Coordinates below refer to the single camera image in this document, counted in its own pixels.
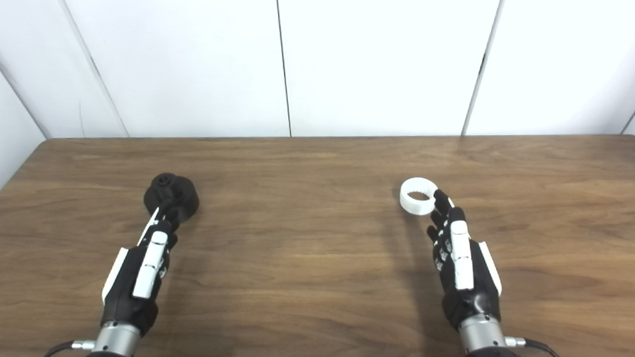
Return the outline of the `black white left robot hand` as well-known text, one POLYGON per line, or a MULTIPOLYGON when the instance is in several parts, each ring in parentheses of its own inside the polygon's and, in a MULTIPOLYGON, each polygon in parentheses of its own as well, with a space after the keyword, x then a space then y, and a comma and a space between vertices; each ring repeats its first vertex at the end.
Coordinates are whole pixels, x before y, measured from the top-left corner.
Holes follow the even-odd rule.
POLYGON ((154 209, 136 246, 118 251, 102 289, 100 325, 132 325, 145 336, 157 320, 156 303, 169 267, 175 239, 174 224, 164 214, 164 205, 154 209))

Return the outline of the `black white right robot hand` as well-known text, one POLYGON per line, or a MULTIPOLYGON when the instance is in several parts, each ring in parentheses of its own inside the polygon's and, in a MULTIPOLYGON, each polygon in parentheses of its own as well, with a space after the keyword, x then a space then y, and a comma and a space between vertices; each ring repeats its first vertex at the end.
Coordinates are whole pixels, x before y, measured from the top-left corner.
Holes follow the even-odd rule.
POLYGON ((469 232, 464 210, 440 189, 433 194, 435 207, 427 235, 432 259, 443 292, 441 307, 454 328, 472 316, 501 321, 501 281, 492 256, 483 242, 469 232))

